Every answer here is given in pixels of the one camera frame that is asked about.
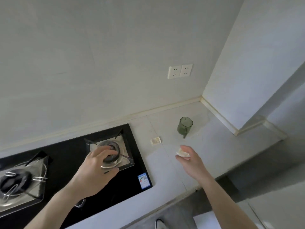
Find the green cup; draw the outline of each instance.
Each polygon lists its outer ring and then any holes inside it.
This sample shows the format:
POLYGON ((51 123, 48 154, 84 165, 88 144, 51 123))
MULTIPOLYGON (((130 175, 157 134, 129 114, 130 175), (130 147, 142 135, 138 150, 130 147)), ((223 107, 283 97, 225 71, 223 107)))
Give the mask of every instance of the green cup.
POLYGON ((191 130, 191 127, 193 126, 193 121, 188 117, 181 117, 180 122, 178 124, 177 131, 181 135, 183 135, 183 138, 186 137, 186 135, 191 130))

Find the shoe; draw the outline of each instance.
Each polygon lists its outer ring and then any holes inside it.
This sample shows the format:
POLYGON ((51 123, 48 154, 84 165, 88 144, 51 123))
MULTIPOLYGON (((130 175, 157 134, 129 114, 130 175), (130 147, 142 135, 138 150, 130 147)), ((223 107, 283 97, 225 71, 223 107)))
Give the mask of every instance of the shoe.
POLYGON ((161 219, 157 219, 155 225, 156 225, 156 229, 168 229, 168 227, 161 219))

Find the kitchen counter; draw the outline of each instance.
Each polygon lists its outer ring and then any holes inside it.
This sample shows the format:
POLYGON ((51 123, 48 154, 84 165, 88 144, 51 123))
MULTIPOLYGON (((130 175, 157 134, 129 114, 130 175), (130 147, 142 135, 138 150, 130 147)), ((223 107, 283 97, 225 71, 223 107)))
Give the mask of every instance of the kitchen counter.
POLYGON ((153 187, 74 224, 69 229, 118 229, 167 202, 194 191, 198 183, 184 172, 175 159, 181 144, 192 146, 216 178, 280 141, 276 134, 263 125, 234 136, 200 102, 124 123, 130 124, 153 187), (183 116, 190 117, 194 122, 185 139, 177 132, 179 120, 183 116), (162 143, 152 146, 150 140, 158 136, 162 143))

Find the forearm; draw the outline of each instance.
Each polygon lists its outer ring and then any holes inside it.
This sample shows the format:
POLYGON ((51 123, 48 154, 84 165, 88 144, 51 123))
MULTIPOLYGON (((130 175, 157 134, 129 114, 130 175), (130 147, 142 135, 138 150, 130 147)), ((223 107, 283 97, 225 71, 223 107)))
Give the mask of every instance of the forearm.
POLYGON ((255 224, 210 175, 200 181, 222 229, 257 229, 255 224))
POLYGON ((58 229, 78 202, 67 187, 57 192, 25 229, 58 229))

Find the electrical outlet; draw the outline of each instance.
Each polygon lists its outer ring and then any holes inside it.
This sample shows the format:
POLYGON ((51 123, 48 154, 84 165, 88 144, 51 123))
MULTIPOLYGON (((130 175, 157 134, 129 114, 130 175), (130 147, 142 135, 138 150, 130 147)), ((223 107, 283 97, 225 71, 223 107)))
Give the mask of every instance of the electrical outlet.
POLYGON ((181 73, 179 77, 190 76, 192 67, 193 67, 192 64, 182 65, 181 73))
POLYGON ((180 66, 170 66, 170 69, 168 70, 167 79, 179 78, 180 72, 181 72, 181 65, 180 66))

